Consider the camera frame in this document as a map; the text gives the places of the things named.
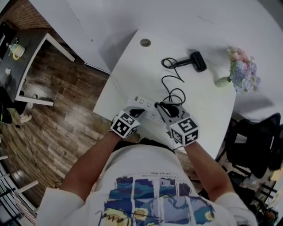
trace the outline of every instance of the brick wall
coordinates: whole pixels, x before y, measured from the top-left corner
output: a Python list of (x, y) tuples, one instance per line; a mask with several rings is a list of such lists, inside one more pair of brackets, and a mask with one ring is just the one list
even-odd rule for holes
[(46, 28), (59, 43), (63, 39), (54, 31), (51, 25), (40, 15), (29, 0), (10, 0), (0, 13), (0, 24), (6, 21), (16, 29)]

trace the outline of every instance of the round hole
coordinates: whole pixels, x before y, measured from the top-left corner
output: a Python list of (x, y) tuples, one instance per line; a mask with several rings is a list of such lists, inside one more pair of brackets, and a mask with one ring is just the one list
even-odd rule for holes
[(151, 41), (147, 38), (142, 39), (140, 43), (142, 47), (149, 47), (151, 45)]

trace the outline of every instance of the power strip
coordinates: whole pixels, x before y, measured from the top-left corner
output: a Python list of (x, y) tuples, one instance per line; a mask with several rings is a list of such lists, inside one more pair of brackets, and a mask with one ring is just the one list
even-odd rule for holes
[(155, 102), (149, 99), (146, 99), (142, 96), (133, 95), (132, 98), (129, 98), (127, 101), (127, 106), (140, 107), (146, 110), (145, 118), (156, 122), (158, 124), (164, 124), (157, 108), (154, 107)]

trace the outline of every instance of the flower bouquet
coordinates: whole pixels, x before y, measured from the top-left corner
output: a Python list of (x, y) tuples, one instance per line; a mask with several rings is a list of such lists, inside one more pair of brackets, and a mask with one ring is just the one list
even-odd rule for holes
[(235, 90), (239, 94), (251, 90), (258, 92), (261, 80), (256, 75), (257, 67), (253, 62), (254, 58), (249, 59), (245, 52), (239, 48), (229, 48), (227, 51), (231, 61), (230, 76), (220, 78), (215, 82), (215, 85), (223, 87), (229, 82), (233, 82)]

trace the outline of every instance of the hydrangea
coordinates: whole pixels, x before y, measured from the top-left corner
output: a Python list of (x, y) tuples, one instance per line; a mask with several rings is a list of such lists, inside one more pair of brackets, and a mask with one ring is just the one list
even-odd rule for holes
[(242, 49), (228, 49), (231, 61), (229, 79), (233, 82), (237, 93), (243, 94), (251, 90), (257, 92), (261, 79), (257, 77), (257, 66), (253, 58), (249, 60)]

